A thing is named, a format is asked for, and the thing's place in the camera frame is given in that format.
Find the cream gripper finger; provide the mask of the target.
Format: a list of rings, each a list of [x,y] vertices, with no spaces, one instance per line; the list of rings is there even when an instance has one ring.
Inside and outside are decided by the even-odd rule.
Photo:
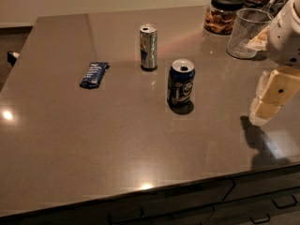
[[[255,98],[249,109],[249,121],[253,126],[263,126],[269,121],[268,105],[263,102],[263,92],[269,80],[270,73],[264,71],[258,81]]]
[[[268,117],[271,120],[300,90],[300,69],[280,67],[267,72],[270,77],[262,94],[262,101],[268,105]]]

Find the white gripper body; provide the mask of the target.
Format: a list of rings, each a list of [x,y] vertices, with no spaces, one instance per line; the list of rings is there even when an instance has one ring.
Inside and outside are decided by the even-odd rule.
[[[300,66],[300,0],[289,0],[271,21],[266,54],[278,64]]]

